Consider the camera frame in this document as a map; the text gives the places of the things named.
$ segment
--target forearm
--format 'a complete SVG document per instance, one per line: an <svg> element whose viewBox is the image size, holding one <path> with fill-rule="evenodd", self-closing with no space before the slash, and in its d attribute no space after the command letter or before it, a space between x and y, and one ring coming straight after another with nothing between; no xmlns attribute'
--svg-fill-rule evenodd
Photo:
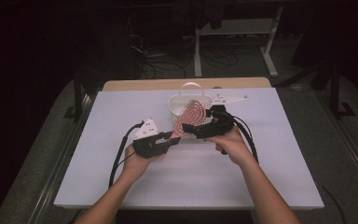
<svg viewBox="0 0 358 224"><path fill-rule="evenodd" d="M240 163L261 223L300 223L252 156Z"/></svg>
<svg viewBox="0 0 358 224"><path fill-rule="evenodd" d="M112 223L118 208L126 197L133 181L120 176L109 190L88 210L77 222L80 223Z"/></svg>

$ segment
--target white tabletop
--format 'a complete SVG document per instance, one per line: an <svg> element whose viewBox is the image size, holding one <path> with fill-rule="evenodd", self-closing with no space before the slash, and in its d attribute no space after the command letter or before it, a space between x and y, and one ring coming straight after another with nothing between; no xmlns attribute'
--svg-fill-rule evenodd
<svg viewBox="0 0 358 224"><path fill-rule="evenodd" d="M130 127L151 117L161 132L172 130L168 102L177 93L99 92L54 204L66 208L93 205L107 191L121 139ZM260 166L272 184L294 209L324 207L275 89L205 90L205 94L247 95L247 101L226 105L227 112L248 124ZM163 161L149 166L122 208L252 209L254 204L241 170L228 156L215 151L212 143L187 138L170 147Z"/></svg>

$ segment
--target table leg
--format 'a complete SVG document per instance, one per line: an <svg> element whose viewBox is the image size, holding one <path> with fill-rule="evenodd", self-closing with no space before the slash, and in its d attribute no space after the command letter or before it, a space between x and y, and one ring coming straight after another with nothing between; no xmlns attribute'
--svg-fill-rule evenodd
<svg viewBox="0 0 358 224"><path fill-rule="evenodd" d="M194 77L202 77L200 58L200 30L196 28L196 52L194 53Z"/></svg>
<svg viewBox="0 0 358 224"><path fill-rule="evenodd" d="M271 49L272 42L274 40L276 31L278 28L278 24L279 24L279 20L281 18L282 11L283 11L283 7L277 8L277 11L275 12L274 20L272 21L272 24L271 24L271 28L269 29L267 43L264 47L260 48L261 53L264 58L264 62L266 62L266 65L267 65L267 68L269 70L269 74L271 75L271 77L278 76L278 72L277 72L277 69L275 68L274 62L272 61L271 57L269 56L269 51Z"/></svg>

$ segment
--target white container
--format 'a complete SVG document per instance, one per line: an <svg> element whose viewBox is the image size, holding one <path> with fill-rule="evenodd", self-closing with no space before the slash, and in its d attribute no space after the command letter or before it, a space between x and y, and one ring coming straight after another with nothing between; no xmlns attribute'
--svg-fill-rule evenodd
<svg viewBox="0 0 358 224"><path fill-rule="evenodd" d="M201 90L200 94L182 94L182 89L186 86L196 86ZM179 94L174 95L169 100L169 107L172 114L172 126L175 126L176 121L180 118L183 112L186 110L191 101L199 101L201 102L205 109L211 108L212 97L205 95L204 90L201 85L195 82L187 82L179 89ZM203 123L210 122L211 119L207 118Z"/></svg>

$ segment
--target white plastic part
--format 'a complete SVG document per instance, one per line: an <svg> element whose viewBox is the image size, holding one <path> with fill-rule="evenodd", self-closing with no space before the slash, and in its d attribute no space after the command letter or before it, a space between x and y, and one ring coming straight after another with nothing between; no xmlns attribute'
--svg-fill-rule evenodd
<svg viewBox="0 0 358 224"><path fill-rule="evenodd" d="M217 96L212 99L211 105L228 105L232 103L237 103L240 101L245 101L248 99L248 96L238 97L238 96Z"/></svg>
<svg viewBox="0 0 358 224"><path fill-rule="evenodd" d="M182 88L186 86L196 86L201 90L201 94L182 94ZM187 82L179 89L179 94L174 95L169 100L169 107L172 113L172 126L174 127L176 121L179 117L185 112L186 108L191 104L192 101L201 102L206 109L211 107L210 102L212 101L212 97L205 95L204 90L201 85L195 82Z"/></svg>
<svg viewBox="0 0 358 224"><path fill-rule="evenodd" d="M133 140L139 140L146 137L154 136L158 134L158 128L156 123L152 119L145 121L144 125L139 131L133 136Z"/></svg>

